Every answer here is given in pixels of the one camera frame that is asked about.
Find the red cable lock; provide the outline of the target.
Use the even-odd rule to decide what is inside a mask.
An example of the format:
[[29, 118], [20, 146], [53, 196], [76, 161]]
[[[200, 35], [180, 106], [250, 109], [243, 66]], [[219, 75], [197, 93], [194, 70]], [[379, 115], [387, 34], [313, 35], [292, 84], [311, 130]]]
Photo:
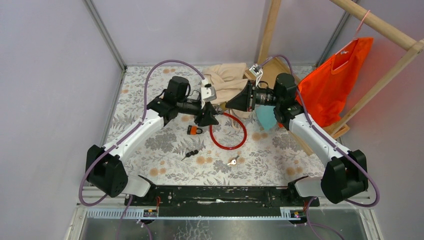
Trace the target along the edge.
[[227, 133], [224, 132], [223, 134], [219, 135], [218, 138], [216, 138], [216, 131], [214, 127], [210, 125], [208, 131], [211, 141], [222, 150], [230, 151], [241, 148], [246, 143], [248, 138], [247, 127], [238, 117], [232, 113], [222, 112], [219, 113], [219, 115], [227, 117], [228, 122], [231, 122], [235, 126], [235, 129], [228, 130]]

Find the small black key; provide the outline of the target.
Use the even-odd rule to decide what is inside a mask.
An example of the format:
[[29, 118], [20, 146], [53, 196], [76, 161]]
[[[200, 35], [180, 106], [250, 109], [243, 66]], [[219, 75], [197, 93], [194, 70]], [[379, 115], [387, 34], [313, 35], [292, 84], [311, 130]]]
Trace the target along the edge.
[[186, 154], [185, 154], [185, 156], [181, 159], [181, 161], [183, 161], [183, 160], [185, 160], [185, 159], [187, 159], [187, 158], [190, 158], [190, 157], [192, 157], [192, 156], [195, 156], [195, 155], [197, 155], [199, 153], [199, 151], [197, 150], [197, 149], [195, 149], [195, 150], [191, 150], [191, 151], [188, 151]]

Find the silver key pair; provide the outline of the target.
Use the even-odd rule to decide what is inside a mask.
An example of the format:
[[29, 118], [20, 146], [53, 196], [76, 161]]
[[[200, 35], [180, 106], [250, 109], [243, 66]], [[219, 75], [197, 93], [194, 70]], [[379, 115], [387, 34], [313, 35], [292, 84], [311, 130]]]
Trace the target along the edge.
[[228, 163], [227, 163], [227, 165], [228, 166], [233, 166], [233, 165], [236, 165], [237, 164], [237, 160], [238, 160], [238, 158], [239, 158], [240, 156], [239, 155], [237, 155], [236, 157], [234, 157], [234, 158], [232, 158]]

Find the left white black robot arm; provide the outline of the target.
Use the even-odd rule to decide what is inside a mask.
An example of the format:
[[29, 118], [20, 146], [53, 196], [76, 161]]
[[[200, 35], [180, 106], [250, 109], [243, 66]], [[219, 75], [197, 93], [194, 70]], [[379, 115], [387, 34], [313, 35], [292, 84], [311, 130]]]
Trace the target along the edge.
[[141, 118], [136, 120], [115, 140], [104, 146], [91, 146], [86, 157], [86, 180], [115, 198], [120, 194], [134, 195], [144, 206], [152, 204], [155, 192], [151, 183], [137, 175], [126, 172], [124, 163], [153, 134], [164, 128], [178, 114], [195, 116], [199, 127], [217, 125], [216, 110], [212, 106], [216, 96], [215, 88], [207, 79], [201, 81], [198, 99], [190, 99], [191, 89], [186, 78], [174, 76], [163, 93], [149, 102]]

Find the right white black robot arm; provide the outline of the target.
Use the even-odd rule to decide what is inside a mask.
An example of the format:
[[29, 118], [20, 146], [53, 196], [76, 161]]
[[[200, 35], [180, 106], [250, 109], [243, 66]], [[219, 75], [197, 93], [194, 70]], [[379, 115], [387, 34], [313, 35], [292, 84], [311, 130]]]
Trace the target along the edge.
[[295, 78], [280, 73], [273, 89], [254, 86], [248, 80], [244, 89], [226, 103], [226, 108], [250, 112], [257, 105], [272, 106], [276, 121], [304, 141], [325, 167], [321, 177], [301, 177], [289, 183], [287, 201], [301, 205], [307, 197], [326, 197], [338, 204], [369, 188], [367, 160], [360, 150], [352, 151], [325, 132], [297, 101]]

